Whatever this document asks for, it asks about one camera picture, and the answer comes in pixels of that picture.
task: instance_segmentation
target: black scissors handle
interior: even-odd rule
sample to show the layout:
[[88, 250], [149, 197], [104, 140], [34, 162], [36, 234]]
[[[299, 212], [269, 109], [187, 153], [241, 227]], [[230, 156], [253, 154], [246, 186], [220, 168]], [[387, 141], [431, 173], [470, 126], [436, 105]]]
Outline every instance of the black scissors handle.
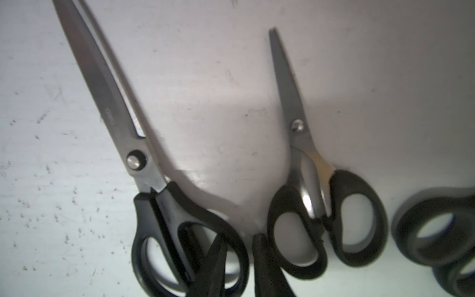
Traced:
[[295, 297], [264, 234], [252, 238], [256, 297]]
[[[452, 214], [449, 225], [429, 238], [418, 233], [431, 219]], [[432, 266], [439, 285], [453, 296], [475, 296], [475, 273], [461, 274], [475, 257], [475, 196], [436, 197], [417, 203], [396, 224], [393, 237], [409, 260]]]
[[[161, 246], [170, 269], [180, 284], [190, 287], [203, 255], [190, 227], [201, 225], [216, 232], [236, 253], [240, 265], [237, 282], [225, 290], [225, 296], [237, 297], [244, 291], [249, 258], [238, 233], [222, 218], [191, 201], [175, 182], [160, 193], [140, 193], [135, 199], [137, 232], [132, 245], [132, 266], [137, 280], [152, 297], [174, 297], [156, 278], [146, 252], [146, 241], [154, 238]], [[192, 269], [187, 269], [188, 261]]]
[[[267, 215], [267, 235], [270, 245], [285, 271], [300, 279], [312, 279], [320, 276], [326, 269], [327, 255], [322, 245], [321, 235], [324, 228], [330, 234], [333, 249], [338, 258], [346, 265], [361, 267], [373, 262], [384, 250], [388, 238], [388, 219], [386, 211], [376, 192], [359, 176], [344, 170], [336, 170], [330, 179], [332, 215], [327, 218], [311, 219], [303, 204], [300, 192], [293, 186], [284, 185], [272, 199]], [[342, 203], [353, 194], [362, 194], [368, 198], [373, 208], [373, 233], [367, 245], [355, 253], [343, 249]], [[274, 237], [275, 223], [280, 215], [295, 212], [299, 215], [307, 235], [318, 252], [317, 260], [308, 266], [297, 266], [289, 262], [280, 253]]]
[[[342, 204], [353, 194], [361, 194], [371, 203], [373, 225], [369, 243], [360, 251], [350, 253], [343, 249]], [[330, 179], [330, 197], [332, 215], [323, 223], [330, 234], [335, 254], [348, 266], [361, 267], [372, 263], [383, 252], [388, 240], [388, 217], [379, 196], [361, 177], [350, 171], [336, 170]]]
[[[427, 222], [449, 213], [453, 218], [445, 230], [429, 240], [418, 238]], [[413, 262], [428, 266], [454, 262], [475, 246], [475, 197], [437, 197], [419, 202], [400, 218], [393, 236], [401, 253]]]
[[[298, 266], [288, 261], [277, 247], [274, 235], [276, 221], [282, 214], [287, 212], [294, 212], [300, 217], [310, 241], [317, 250], [317, 260], [308, 266]], [[321, 238], [324, 230], [325, 228], [320, 219], [310, 218], [300, 192], [295, 187], [283, 185], [277, 191], [270, 203], [269, 213], [267, 214], [267, 236], [280, 267], [287, 271], [287, 273], [300, 279], [313, 279], [325, 272], [328, 259]]]

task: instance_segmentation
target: pivot screw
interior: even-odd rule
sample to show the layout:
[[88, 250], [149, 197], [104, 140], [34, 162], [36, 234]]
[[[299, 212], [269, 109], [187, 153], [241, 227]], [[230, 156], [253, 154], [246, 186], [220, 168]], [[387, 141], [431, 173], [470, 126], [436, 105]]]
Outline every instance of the pivot screw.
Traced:
[[305, 129], [305, 124], [301, 119], [296, 119], [290, 125], [290, 129], [294, 132], [302, 132]]
[[127, 159], [125, 159], [127, 162], [127, 166], [132, 169], [132, 170], [142, 170], [145, 167], [145, 164], [147, 163], [147, 160], [145, 159], [145, 155], [141, 151], [131, 151], [127, 155]]

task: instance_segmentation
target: metal blade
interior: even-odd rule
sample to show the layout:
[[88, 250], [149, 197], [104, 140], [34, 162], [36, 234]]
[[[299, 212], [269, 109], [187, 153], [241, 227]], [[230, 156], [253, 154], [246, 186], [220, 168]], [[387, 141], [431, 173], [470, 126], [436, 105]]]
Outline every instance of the metal blade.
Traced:
[[53, 0], [66, 38], [87, 87], [128, 173], [135, 178], [139, 189], [143, 192], [149, 192], [150, 188], [153, 188], [155, 191], [161, 192], [167, 182], [158, 167], [156, 153], [146, 138], [137, 135], [124, 98], [107, 62], [109, 62], [119, 82], [122, 83], [121, 86], [130, 99], [130, 104], [144, 129], [145, 135], [147, 137], [153, 136], [153, 132], [146, 125], [143, 112], [131, 95], [130, 86], [125, 82], [124, 75], [90, 10], [84, 1], [79, 0], [78, 2], [78, 8], [81, 8], [84, 18], [71, 0]]
[[[314, 163], [318, 175], [319, 185], [318, 194], [311, 196], [313, 213], [317, 213], [315, 207], [319, 204], [318, 200], [323, 202], [327, 216], [332, 213], [332, 205], [330, 200], [330, 178], [335, 169], [323, 159], [315, 148], [312, 135], [310, 133], [307, 118], [302, 104], [302, 98], [298, 85], [295, 81], [294, 73], [290, 66], [284, 46], [280, 40], [277, 28], [269, 30], [270, 46], [272, 51], [272, 60], [274, 62], [275, 78], [277, 80], [277, 87], [279, 89], [280, 102], [284, 112], [285, 125], [289, 135], [289, 143], [294, 147], [304, 152]], [[292, 163], [291, 166], [298, 168], [296, 172], [301, 171], [302, 164], [297, 158], [297, 163]]]
[[308, 129], [300, 92], [277, 28], [269, 30], [269, 38], [275, 78], [284, 112], [285, 126], [289, 134], [289, 142], [292, 146], [301, 150], [312, 148], [314, 145]]

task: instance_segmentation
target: small scissors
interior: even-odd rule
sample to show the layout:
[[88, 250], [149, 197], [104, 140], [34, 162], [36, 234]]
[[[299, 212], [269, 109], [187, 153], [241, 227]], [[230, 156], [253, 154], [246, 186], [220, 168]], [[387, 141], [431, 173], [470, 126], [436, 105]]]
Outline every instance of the small scissors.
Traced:
[[[289, 274], [300, 279], [316, 278], [325, 271], [327, 266], [327, 256], [321, 240], [326, 229], [330, 234], [333, 249], [343, 263], [353, 267], [368, 265], [382, 253], [388, 237], [388, 220], [381, 200], [361, 177], [349, 171], [334, 169], [317, 152], [298, 86], [294, 81], [294, 75], [277, 29], [271, 29], [269, 37], [291, 152], [287, 182], [275, 194], [267, 215], [267, 235], [270, 246], [280, 266]], [[326, 213], [321, 218], [314, 217], [315, 205], [312, 204], [304, 182], [301, 164], [305, 157], [312, 161], [318, 175], [316, 181], [318, 198], [323, 202]], [[352, 194], [366, 196], [373, 208], [373, 228], [370, 232], [372, 238], [363, 249], [354, 253], [343, 249], [341, 214], [343, 200]], [[299, 215], [318, 252], [317, 260], [308, 266], [297, 266], [289, 262], [277, 248], [274, 227], [278, 217], [286, 212], [295, 212]]]
[[[84, 1], [78, 0], [77, 7], [71, 0], [53, 0], [53, 3], [119, 156], [140, 191], [133, 200], [137, 211], [137, 233], [132, 244], [132, 266], [142, 288], [150, 296], [175, 296], [155, 278], [149, 262], [146, 243], [147, 239], [155, 238], [181, 289], [188, 292], [188, 296], [198, 294], [199, 290], [189, 291], [192, 286], [196, 288], [195, 281], [212, 275], [197, 277], [202, 264], [200, 259], [204, 257], [191, 226], [200, 225], [217, 233], [213, 250], [221, 251], [219, 259], [226, 258], [223, 244], [224, 251], [229, 245], [236, 253], [240, 264], [239, 278], [232, 287], [224, 290], [224, 296], [240, 296], [247, 283], [249, 258], [238, 233], [226, 221], [195, 204], [161, 172], [153, 145], [157, 143], [154, 133]], [[118, 85], [129, 98], [146, 137], [138, 136]], [[218, 254], [208, 258], [208, 263], [213, 266]]]
[[[418, 237], [424, 225], [443, 214], [453, 215], [444, 230], [428, 238]], [[437, 282], [447, 293], [475, 296], [475, 272], [462, 273], [475, 258], [475, 196], [421, 201], [401, 216], [393, 237], [406, 258], [432, 266]]]

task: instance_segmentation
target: white surface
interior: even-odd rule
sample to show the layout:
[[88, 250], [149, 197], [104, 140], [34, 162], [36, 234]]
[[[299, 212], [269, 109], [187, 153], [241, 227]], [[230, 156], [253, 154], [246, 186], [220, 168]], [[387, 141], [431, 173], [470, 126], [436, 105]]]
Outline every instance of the white surface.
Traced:
[[[317, 147], [364, 177], [390, 218], [420, 190], [474, 186], [471, 0], [90, 5], [191, 182], [171, 175], [194, 201], [229, 216], [247, 244], [265, 227], [289, 165], [272, 26]], [[144, 296], [129, 264], [136, 188], [50, 1], [0, 2], [0, 98], [0, 296]], [[392, 239], [361, 269], [327, 251], [321, 278], [288, 278], [298, 296], [447, 295]], [[252, 276], [245, 296], [254, 295]]]

